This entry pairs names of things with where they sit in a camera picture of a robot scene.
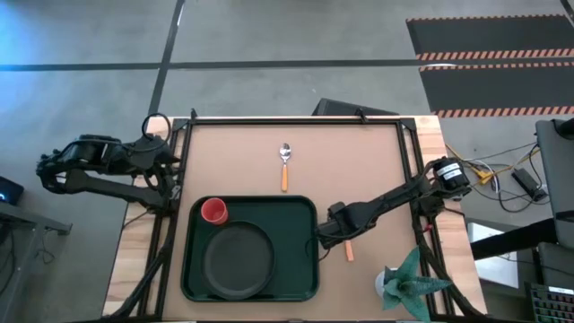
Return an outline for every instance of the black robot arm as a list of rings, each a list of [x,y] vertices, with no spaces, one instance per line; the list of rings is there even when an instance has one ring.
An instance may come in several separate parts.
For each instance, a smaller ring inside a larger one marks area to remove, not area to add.
[[[138,202],[155,211],[169,209],[176,189],[170,165],[179,159],[166,145],[169,137],[163,140],[144,132],[148,118],[142,125],[142,137],[135,142],[122,143],[104,135],[81,135],[62,151],[54,150],[49,156],[43,154],[36,168],[42,186],[57,194],[92,192]],[[142,176],[148,187],[139,188],[92,177],[86,171],[132,178]],[[152,184],[152,178],[156,179],[156,185]]]
[[[428,179],[427,173],[433,170],[434,178]],[[324,249],[352,238],[375,227],[377,219],[406,203],[426,197],[438,200],[442,207],[443,198],[464,196],[471,188],[460,162],[454,158],[445,158],[429,162],[421,175],[394,188],[370,202],[343,202],[331,205],[327,221],[317,227],[316,235]]]

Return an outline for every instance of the cup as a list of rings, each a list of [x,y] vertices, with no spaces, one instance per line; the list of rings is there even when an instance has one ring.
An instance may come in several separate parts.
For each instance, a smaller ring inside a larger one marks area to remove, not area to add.
[[[228,219],[227,206],[222,199],[211,197],[201,205],[201,216],[211,224],[222,225]]]

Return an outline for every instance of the green plant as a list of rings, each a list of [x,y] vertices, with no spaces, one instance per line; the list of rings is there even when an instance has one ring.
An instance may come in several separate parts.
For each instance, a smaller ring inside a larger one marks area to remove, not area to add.
[[[421,299],[421,295],[440,291],[449,287],[452,282],[417,276],[416,269],[419,267],[420,256],[419,247],[416,247],[396,271],[385,266],[383,310],[393,309],[402,302],[409,313],[418,320],[428,323],[431,322],[429,309]]]

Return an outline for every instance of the electrical wire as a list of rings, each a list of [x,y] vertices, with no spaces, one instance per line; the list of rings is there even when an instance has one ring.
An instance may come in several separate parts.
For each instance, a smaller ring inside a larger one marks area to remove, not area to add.
[[[484,167],[486,167],[486,169],[491,171],[491,174],[495,174],[494,170],[492,169],[491,166],[489,166],[486,162],[481,161],[481,160],[473,160],[473,162],[478,162],[480,164],[482,164]],[[499,184],[499,180],[496,176],[493,177],[494,178],[494,192],[495,193],[499,193],[500,191],[500,184]]]
[[[528,265],[536,266],[535,263],[530,262],[530,261],[514,260],[514,259],[506,258],[506,257],[503,257],[503,256],[495,256],[495,257],[497,257],[497,258],[502,258],[502,259],[504,259],[504,260],[508,260],[508,261],[511,261],[511,262],[516,262],[516,263],[522,263],[522,264],[528,264]],[[550,267],[550,266],[544,266],[544,265],[542,265],[542,264],[540,265],[540,267],[546,268],[546,269],[550,269],[550,270],[553,270],[553,271],[556,271],[556,272],[558,272],[558,273],[562,273],[562,274],[565,274],[565,275],[574,276],[574,273],[569,273],[569,272],[567,272],[567,271],[564,271],[564,270],[561,270],[561,269],[558,269],[558,268],[554,268],[554,267]]]
[[[527,204],[527,205],[524,205],[523,207],[521,207],[521,208],[519,208],[519,209],[517,209],[517,210],[511,210],[511,209],[507,208],[507,207],[504,205],[504,203],[502,203],[502,195],[501,195],[501,192],[499,192],[499,204],[500,204],[500,207],[502,208],[502,210],[504,210],[504,211],[506,211],[506,212],[508,212],[508,213],[520,213],[520,212],[526,210],[533,202],[534,202],[534,200],[530,200],[530,201],[528,201],[528,204]]]
[[[164,115],[163,113],[155,112],[155,113],[152,113],[152,114],[150,114],[149,116],[145,117],[145,119],[143,120],[143,123],[142,123],[142,135],[143,135],[144,137],[146,137],[147,139],[149,139],[149,140],[152,140],[152,139],[153,139],[152,136],[148,135],[148,134],[145,132],[145,129],[147,128],[147,123],[148,123],[148,121],[150,120],[151,117],[162,117],[162,118],[165,120],[166,124],[168,125],[168,135],[166,136],[165,140],[163,140],[163,141],[161,142],[161,144],[158,144],[158,145],[155,146],[155,147],[147,148],[147,149],[134,149],[134,148],[132,148],[132,147],[126,147],[126,146],[125,146],[128,150],[130,150],[130,151],[132,151],[132,152],[134,152],[134,153],[149,153],[149,152],[156,151],[156,150],[162,148],[164,145],[168,144],[168,142],[170,141],[170,138],[171,138],[171,122],[170,122],[170,120],[168,119],[168,117],[167,117],[166,115]]]
[[[540,175],[538,174],[538,171],[536,170],[535,165],[532,163],[532,152],[534,151],[534,149],[538,146],[538,144],[536,144],[534,147],[532,147],[532,150],[530,151],[530,154],[528,154],[528,161],[530,162],[530,167],[532,167],[532,170],[535,172],[536,177],[538,178],[538,188],[542,187],[542,179],[540,178]]]
[[[470,166],[481,167],[482,166],[482,164],[474,163],[474,161],[471,161],[471,160],[464,160],[463,163],[466,164],[465,167],[470,167]],[[508,165],[505,163],[500,163],[500,162],[489,162],[488,165],[491,167],[508,167],[508,166],[511,166],[511,165]]]
[[[312,240],[313,240],[313,237],[307,239],[307,242],[305,242],[305,255],[307,256],[307,258],[310,258],[309,252],[307,251],[307,246],[309,245],[309,243],[310,243]],[[320,262],[321,260],[325,259],[325,258],[328,256],[329,252],[331,252],[331,249],[330,249],[330,248],[326,250],[326,254],[323,255],[323,256],[321,256],[321,258],[319,258],[317,262]]]
[[[46,231],[44,231],[44,235],[42,236],[42,249],[39,249],[38,252],[36,253],[36,257],[38,257],[40,254],[42,255],[42,262],[44,263],[44,265],[49,265],[54,260],[56,260],[56,256],[54,256],[53,253],[48,251],[48,248],[46,248],[46,242],[44,241],[44,239],[46,238],[46,235],[50,231],[53,231],[53,230],[47,228]]]
[[[12,280],[14,272],[16,271],[16,255],[15,255],[15,251],[14,251],[14,232],[13,232],[13,229],[10,229],[10,240],[12,243],[12,246],[10,247],[10,253],[8,256],[6,256],[6,260],[2,264],[2,268],[0,269],[0,273],[4,272],[6,265],[8,264],[9,257],[12,260],[12,269],[10,271],[10,274],[8,275],[8,279],[6,280],[6,282],[4,283],[2,288],[0,289],[0,295],[2,295],[6,291],[6,289],[8,288],[8,285],[10,284],[10,281]]]
[[[327,256],[329,256],[329,252],[331,252],[331,249],[327,249],[325,255],[323,255],[318,262],[321,262],[321,260],[325,259]]]
[[[474,192],[480,194],[480,195],[483,196],[484,198],[488,198],[488,199],[490,199],[490,200],[492,200],[492,201],[498,201],[498,200],[499,200],[497,197],[487,196],[486,194],[484,194],[483,192],[481,192],[481,191],[478,190],[477,188],[473,188],[473,190],[474,190]],[[512,200],[515,200],[515,199],[517,199],[517,198],[521,198],[521,197],[525,197],[525,196],[528,196],[528,194],[524,194],[524,195],[521,195],[521,196],[514,196],[514,197],[511,197],[511,198],[506,198],[506,199],[503,199],[502,202],[512,201]]]
[[[532,198],[526,198],[527,196],[530,197],[528,194],[518,195],[518,194],[516,194],[516,193],[514,193],[514,192],[509,192],[509,191],[507,191],[506,189],[501,189],[500,192],[504,192],[504,193],[506,193],[506,194],[510,194],[510,195],[512,195],[512,196],[522,198],[523,200],[525,200],[525,201],[527,201],[527,202],[529,202],[529,201],[532,200]],[[544,203],[534,202],[534,200],[532,200],[532,201],[533,201],[533,202],[532,202],[533,205],[547,205],[547,204],[550,203],[550,199],[549,199],[548,201],[544,202]]]
[[[146,210],[146,211],[143,212],[142,214],[137,215],[137,216],[136,216],[135,218],[133,218],[132,220],[130,220],[130,221],[124,223],[124,225],[122,226],[122,230],[124,230],[130,223],[132,223],[132,222],[134,222],[134,221],[140,219],[142,216],[148,214],[149,212],[150,212],[149,210]]]
[[[494,172],[494,175],[498,175],[498,174],[500,174],[500,173],[502,173],[502,172],[504,172],[504,171],[514,169],[514,168],[517,167],[520,163],[525,162],[526,160],[532,158],[532,156],[534,156],[535,154],[537,154],[537,153],[539,153],[539,152],[540,152],[540,149],[537,150],[537,151],[534,151],[534,149],[533,149],[533,150],[530,151],[527,155],[525,155],[525,156],[522,157],[520,160],[518,160],[514,165],[509,165],[508,167],[506,167],[506,168],[504,168],[504,169],[502,169],[502,170],[497,170],[497,171]]]
[[[533,143],[530,143],[530,144],[523,144],[523,145],[521,145],[521,146],[519,146],[519,147],[507,149],[507,150],[505,150],[505,151],[503,151],[503,152],[500,152],[500,153],[494,153],[494,154],[491,154],[491,155],[488,155],[488,156],[473,158],[472,161],[475,161],[475,160],[477,160],[477,159],[479,159],[479,160],[485,160],[485,159],[489,159],[489,158],[491,158],[491,157],[500,156],[500,155],[505,154],[505,153],[514,152],[514,151],[516,151],[516,150],[518,150],[518,149],[526,148],[526,147],[528,147],[528,146],[530,146],[530,145],[533,145],[533,144],[536,144],[536,142],[533,142]]]
[[[454,209],[448,208],[448,207],[445,207],[444,210],[445,210],[445,211],[452,212],[452,213],[460,214],[460,215],[462,215],[462,216],[466,216],[464,213],[462,213],[462,212],[460,212],[460,211],[458,211],[458,210],[454,210]]]

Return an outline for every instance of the dark green tray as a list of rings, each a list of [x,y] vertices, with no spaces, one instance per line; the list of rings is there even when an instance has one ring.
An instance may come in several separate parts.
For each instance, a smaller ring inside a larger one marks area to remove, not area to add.
[[[207,238],[218,229],[200,214],[197,200],[189,212],[181,290],[191,301],[226,301],[212,294],[203,282],[201,257]],[[304,196],[218,196],[227,206],[230,221],[247,221],[263,229],[274,245],[275,270],[269,284],[244,301],[306,301],[319,287],[315,205]]]

